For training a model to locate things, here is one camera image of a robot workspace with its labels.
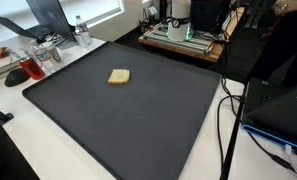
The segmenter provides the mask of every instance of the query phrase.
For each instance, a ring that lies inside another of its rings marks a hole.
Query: laptop
[[[18,35],[34,38],[37,40],[42,40],[44,35],[47,35],[51,32],[48,28],[42,25],[37,25],[25,30],[8,18],[4,17],[0,17],[0,24],[17,33]]]
[[[250,81],[248,92],[254,92],[253,89],[263,89],[260,86],[251,86],[251,82],[258,83],[260,80]],[[273,92],[276,86],[266,89],[268,94]],[[267,102],[262,103],[262,99],[258,100],[261,103],[259,107],[250,112],[245,112],[242,120],[242,129],[245,131],[264,138],[270,142],[284,147],[286,144],[291,145],[292,149],[297,152],[297,87],[287,90],[280,86],[282,90],[276,90],[276,96],[268,99]],[[246,106],[254,106],[251,98],[247,98]]]

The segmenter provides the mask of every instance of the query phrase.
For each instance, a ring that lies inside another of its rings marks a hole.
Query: table
[[[17,42],[26,46],[29,38],[15,37],[1,44]],[[82,48],[75,46],[59,50],[65,65],[99,47],[104,41],[93,39],[94,44]],[[59,128],[39,109],[26,100],[21,91],[34,84],[29,79],[25,83],[6,88],[4,79],[0,80],[0,111],[12,113],[15,118],[3,125],[3,128],[22,152],[28,163],[41,179],[114,179],[91,155]],[[227,81],[232,94],[242,94],[243,84]],[[214,100],[207,113],[201,131],[191,150],[189,158],[180,175],[180,179],[218,179],[220,176],[220,154],[216,133],[217,106],[225,92],[221,87],[216,91]],[[222,104],[221,133],[224,152],[226,152],[235,116],[231,112],[229,101]]]
[[[237,9],[237,16],[234,16],[231,19],[230,23],[228,24],[227,33],[229,34],[229,36],[231,36],[233,34],[234,30],[236,29],[237,24],[238,24],[240,18],[242,17],[242,15],[244,13],[244,10],[245,10],[245,8],[243,8],[243,7],[238,8]],[[210,62],[215,62],[215,63],[218,62],[222,52],[224,51],[224,49],[223,49],[223,47],[221,45],[216,45],[214,47],[214,49],[209,54],[206,55],[206,54],[203,54],[201,52],[197,53],[197,52],[194,52],[194,51],[181,49],[181,48],[176,48],[176,47],[166,45],[166,44],[162,44],[162,43],[158,43],[158,42],[155,42],[155,41],[150,41],[150,40],[145,39],[143,36],[139,37],[138,41],[140,43],[142,43],[142,44],[145,44],[145,45],[165,49],[165,50],[168,50],[168,51],[171,51],[171,52],[176,52],[176,53],[179,53],[179,54],[184,54],[184,55],[187,55],[187,56],[191,56],[191,57],[195,57],[195,58],[198,58],[198,59],[203,59],[203,60],[210,61]]]
[[[287,160],[286,153],[283,148],[256,137],[256,140],[268,152],[276,154]],[[297,167],[297,157],[293,155],[294,165]],[[254,143],[250,136],[241,128],[239,128],[235,151],[230,167],[229,180],[257,180],[257,179],[278,179],[291,180],[297,179],[297,176],[275,163]]]

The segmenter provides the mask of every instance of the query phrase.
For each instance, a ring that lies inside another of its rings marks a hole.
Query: red object
[[[42,71],[42,69],[32,58],[21,59],[20,65],[34,80],[39,80],[45,76],[44,71]]]

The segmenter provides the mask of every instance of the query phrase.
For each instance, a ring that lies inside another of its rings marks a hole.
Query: black device
[[[191,0],[190,22],[194,30],[220,34],[231,0]]]
[[[13,87],[24,83],[30,78],[29,74],[23,68],[14,69],[9,72],[5,80],[5,86]]]
[[[273,89],[270,89],[267,94],[271,94]],[[245,114],[242,129],[282,147],[288,144],[297,152],[297,87],[292,90],[279,89],[272,96],[257,94],[257,97],[260,99],[254,104],[259,107]],[[252,101],[249,102],[249,98],[247,98],[246,106],[247,103],[253,104]]]
[[[126,84],[107,81],[127,69]],[[116,179],[178,179],[220,75],[107,42],[23,91]]]
[[[39,24],[53,32],[75,41],[74,28],[70,26],[58,0],[26,0]]]
[[[48,28],[42,25],[37,25],[25,30],[5,17],[0,17],[0,24],[10,29],[11,31],[17,33],[18,35],[37,39],[40,42],[45,42],[43,36],[51,32]]]

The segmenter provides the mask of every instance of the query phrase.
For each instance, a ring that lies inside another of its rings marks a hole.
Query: water bottle
[[[31,49],[36,58],[41,62],[41,65],[44,66],[50,73],[54,73],[60,69],[58,63],[51,57],[50,53],[42,45],[33,40],[30,41]]]
[[[76,16],[76,27],[81,35],[82,40],[84,41],[85,45],[88,46],[92,44],[92,39],[88,31],[87,24],[80,16]]]

